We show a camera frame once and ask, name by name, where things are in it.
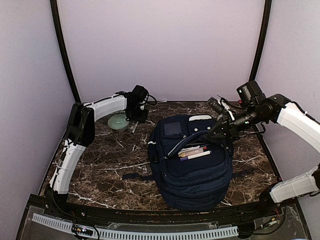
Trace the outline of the black capped marker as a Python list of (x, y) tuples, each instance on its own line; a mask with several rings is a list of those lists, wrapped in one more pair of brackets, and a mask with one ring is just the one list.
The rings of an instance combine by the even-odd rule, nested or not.
[(132, 134), (132, 135), (135, 133), (138, 125), (139, 125), (139, 122), (137, 121), (137, 122), (135, 123), (135, 125), (133, 126), (133, 129), (132, 129), (132, 131), (131, 131), (131, 134)]

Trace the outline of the purple capped white marker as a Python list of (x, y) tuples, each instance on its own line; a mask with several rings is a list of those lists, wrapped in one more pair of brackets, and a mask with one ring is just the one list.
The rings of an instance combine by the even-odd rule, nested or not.
[(195, 158), (199, 158), (199, 157), (210, 155), (211, 153), (212, 153), (211, 150), (203, 151), (203, 152), (192, 154), (192, 155), (189, 155), (189, 156), (186, 156), (186, 157), (181, 157), (180, 160), (181, 161), (191, 160), (191, 159), (195, 159)]

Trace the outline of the peach highlighter marker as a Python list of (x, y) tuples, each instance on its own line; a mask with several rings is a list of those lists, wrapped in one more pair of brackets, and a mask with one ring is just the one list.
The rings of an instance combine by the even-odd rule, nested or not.
[(197, 148), (197, 149), (180, 152), (180, 153), (178, 154), (178, 156), (179, 156), (180, 158), (185, 158), (185, 157), (188, 157), (188, 156), (191, 156), (191, 155), (195, 155), (195, 154), (202, 153), (202, 152), (204, 152), (206, 149), (207, 149), (207, 147), (204, 146), (204, 147), (200, 147), (200, 148)]

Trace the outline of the navy blue student backpack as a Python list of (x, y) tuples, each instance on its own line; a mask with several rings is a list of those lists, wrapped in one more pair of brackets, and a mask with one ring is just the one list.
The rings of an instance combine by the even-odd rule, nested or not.
[[(161, 119), (147, 144), (152, 174), (127, 173), (122, 179), (155, 181), (164, 201), (174, 209), (212, 209), (224, 199), (232, 179), (253, 171), (233, 172), (233, 144), (207, 139), (215, 123), (216, 120), (207, 114), (175, 115)], [(211, 151), (211, 154), (180, 160), (179, 153), (201, 147), (207, 147), (205, 151)]]

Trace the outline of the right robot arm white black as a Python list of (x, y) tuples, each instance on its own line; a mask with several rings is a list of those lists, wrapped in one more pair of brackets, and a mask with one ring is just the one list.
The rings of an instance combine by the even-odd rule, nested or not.
[(293, 161), (295, 167), (303, 169), (296, 176), (279, 181), (266, 187), (259, 194), (255, 213), (266, 217), (276, 204), (289, 199), (300, 199), (303, 212), (310, 217), (319, 217), (320, 201), (320, 162), (307, 162), (309, 150), (320, 151), (320, 123), (299, 106), (298, 103), (281, 94), (265, 97), (263, 93), (240, 92), (239, 112), (233, 114), (227, 100), (211, 97), (207, 102), (220, 116), (207, 134), (209, 140), (236, 142), (249, 135), (249, 129), (257, 124), (264, 126), (270, 122), (278, 124), (284, 130), (277, 133), (271, 142), (278, 160), (285, 163)]

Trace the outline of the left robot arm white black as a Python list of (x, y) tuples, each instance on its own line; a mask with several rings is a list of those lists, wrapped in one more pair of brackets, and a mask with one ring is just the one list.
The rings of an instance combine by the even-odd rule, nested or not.
[(98, 101), (84, 104), (75, 103), (72, 106), (64, 134), (62, 156), (49, 181), (48, 189), (57, 195), (68, 194), (77, 163), (85, 149), (95, 139), (97, 120), (123, 112), (126, 122), (143, 123), (148, 117), (148, 110), (145, 107), (148, 98), (148, 93), (117, 92), (115, 95)]

